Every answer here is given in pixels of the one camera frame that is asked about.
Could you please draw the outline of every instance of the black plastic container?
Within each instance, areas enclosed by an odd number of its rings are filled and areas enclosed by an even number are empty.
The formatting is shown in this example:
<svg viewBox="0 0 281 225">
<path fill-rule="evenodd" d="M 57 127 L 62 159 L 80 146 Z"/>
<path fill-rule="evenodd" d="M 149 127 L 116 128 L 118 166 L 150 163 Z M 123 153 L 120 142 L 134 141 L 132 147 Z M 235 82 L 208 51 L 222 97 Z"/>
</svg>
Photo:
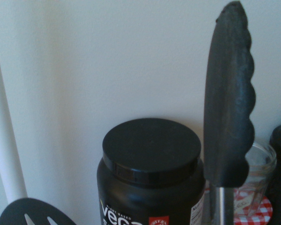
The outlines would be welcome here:
<svg viewBox="0 0 281 225">
<path fill-rule="evenodd" d="M 138 119 L 103 140 L 97 171 L 102 225 L 200 225 L 201 144 L 186 126 Z"/>
</svg>

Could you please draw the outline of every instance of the product label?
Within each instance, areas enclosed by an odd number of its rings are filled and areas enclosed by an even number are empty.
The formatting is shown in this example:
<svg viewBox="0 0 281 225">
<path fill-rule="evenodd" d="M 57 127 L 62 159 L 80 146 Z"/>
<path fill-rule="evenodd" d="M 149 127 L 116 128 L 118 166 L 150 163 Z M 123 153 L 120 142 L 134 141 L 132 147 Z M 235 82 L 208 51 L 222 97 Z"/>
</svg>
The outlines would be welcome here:
<svg viewBox="0 0 281 225">
<path fill-rule="evenodd" d="M 249 206 L 251 202 L 253 201 L 253 195 L 249 195 L 243 199 L 240 199 L 238 201 L 234 201 L 234 212 L 238 213 L 243 208 Z"/>
<path fill-rule="evenodd" d="M 117 204 L 100 198 L 101 225 L 201 225 L 204 195 L 192 208 L 151 217 L 150 212 L 123 211 Z"/>
<path fill-rule="evenodd" d="M 201 199 L 192 207 L 190 225 L 201 225 L 203 215 L 204 194 Z"/>
<path fill-rule="evenodd" d="M 166 217 L 150 217 L 149 225 L 169 225 L 169 216 Z"/>
<path fill-rule="evenodd" d="M 132 221 L 130 216 L 124 215 L 114 210 L 108 204 L 104 205 L 102 200 L 100 200 L 100 203 L 104 216 L 103 225 L 143 225 L 141 223 Z"/>
</svg>

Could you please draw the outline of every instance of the white rod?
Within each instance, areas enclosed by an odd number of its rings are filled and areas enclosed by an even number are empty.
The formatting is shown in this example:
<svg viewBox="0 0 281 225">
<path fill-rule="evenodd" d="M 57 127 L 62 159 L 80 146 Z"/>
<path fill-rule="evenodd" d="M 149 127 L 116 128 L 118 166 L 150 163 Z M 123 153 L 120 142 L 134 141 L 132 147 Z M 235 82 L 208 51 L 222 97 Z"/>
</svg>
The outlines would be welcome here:
<svg viewBox="0 0 281 225">
<path fill-rule="evenodd" d="M 0 174 L 8 203 L 27 197 L 0 68 Z"/>
</svg>

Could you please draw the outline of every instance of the red checkered lid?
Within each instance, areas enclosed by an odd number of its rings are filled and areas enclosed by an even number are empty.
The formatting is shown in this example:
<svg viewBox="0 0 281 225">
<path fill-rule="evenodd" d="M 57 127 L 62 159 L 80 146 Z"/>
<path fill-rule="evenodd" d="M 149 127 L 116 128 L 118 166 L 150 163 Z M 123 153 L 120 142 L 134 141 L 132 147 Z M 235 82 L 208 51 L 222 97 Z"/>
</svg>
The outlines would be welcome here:
<svg viewBox="0 0 281 225">
<path fill-rule="evenodd" d="M 273 208 L 267 197 L 263 197 L 257 212 L 251 217 L 234 217 L 234 225 L 266 225 L 273 214 Z"/>
</svg>

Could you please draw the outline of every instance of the glass jar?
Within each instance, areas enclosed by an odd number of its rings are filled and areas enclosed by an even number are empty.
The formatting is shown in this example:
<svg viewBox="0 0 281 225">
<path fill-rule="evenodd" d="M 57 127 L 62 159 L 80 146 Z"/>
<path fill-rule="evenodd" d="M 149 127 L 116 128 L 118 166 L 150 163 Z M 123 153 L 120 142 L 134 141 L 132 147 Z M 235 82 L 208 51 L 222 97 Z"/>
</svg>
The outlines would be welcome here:
<svg viewBox="0 0 281 225">
<path fill-rule="evenodd" d="M 259 208 L 266 187 L 276 167 L 276 152 L 265 143 L 254 142 L 245 155 L 249 174 L 245 183 L 235 189 L 234 215 L 252 216 Z"/>
</svg>

